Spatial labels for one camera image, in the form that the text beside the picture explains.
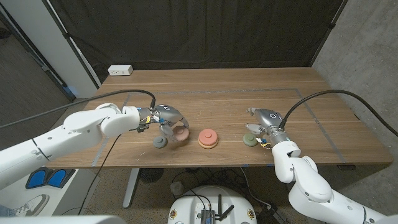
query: blue pad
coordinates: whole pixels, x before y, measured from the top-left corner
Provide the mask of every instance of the blue pad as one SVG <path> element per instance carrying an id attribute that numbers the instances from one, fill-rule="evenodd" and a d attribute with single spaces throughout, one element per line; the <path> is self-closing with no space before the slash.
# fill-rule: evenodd
<path id="1" fill-rule="evenodd" d="M 45 181 L 45 171 L 39 170 L 30 177 L 27 183 L 27 187 L 28 188 L 39 187 L 41 185 L 44 185 L 44 181 Z"/>
<path id="2" fill-rule="evenodd" d="M 51 176 L 47 184 L 54 187 L 60 187 L 62 180 L 65 178 L 65 174 L 66 174 L 65 170 L 56 171 L 56 173 L 54 173 L 54 175 Z"/>

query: white panel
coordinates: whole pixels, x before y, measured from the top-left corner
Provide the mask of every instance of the white panel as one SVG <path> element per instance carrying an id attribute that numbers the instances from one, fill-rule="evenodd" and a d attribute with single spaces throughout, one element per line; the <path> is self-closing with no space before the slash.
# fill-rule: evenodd
<path id="1" fill-rule="evenodd" d="M 95 94 L 94 83 L 41 0 L 0 2 L 77 98 Z"/>

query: fan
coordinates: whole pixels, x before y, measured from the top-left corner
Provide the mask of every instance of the fan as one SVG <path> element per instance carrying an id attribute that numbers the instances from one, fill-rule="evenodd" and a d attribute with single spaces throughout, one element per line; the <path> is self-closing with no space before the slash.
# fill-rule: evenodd
<path id="1" fill-rule="evenodd" d="M 140 178 L 145 183 L 153 183 L 162 177 L 163 171 L 163 168 L 142 168 Z"/>

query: table leg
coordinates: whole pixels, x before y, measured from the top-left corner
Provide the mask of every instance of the table leg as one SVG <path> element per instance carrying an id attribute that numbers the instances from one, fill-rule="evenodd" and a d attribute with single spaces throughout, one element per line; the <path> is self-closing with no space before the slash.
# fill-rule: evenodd
<path id="1" fill-rule="evenodd" d="M 124 195 L 123 208 L 131 206 L 132 198 L 139 181 L 139 168 L 131 169 L 129 183 L 127 184 L 126 194 Z"/>

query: power strip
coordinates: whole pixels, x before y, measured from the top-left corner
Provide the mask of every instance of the power strip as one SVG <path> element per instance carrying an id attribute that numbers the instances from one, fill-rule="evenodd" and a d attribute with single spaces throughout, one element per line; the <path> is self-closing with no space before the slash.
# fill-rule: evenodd
<path id="1" fill-rule="evenodd" d="M 132 66 L 131 65 L 111 65 L 108 68 L 110 75 L 131 75 Z"/>

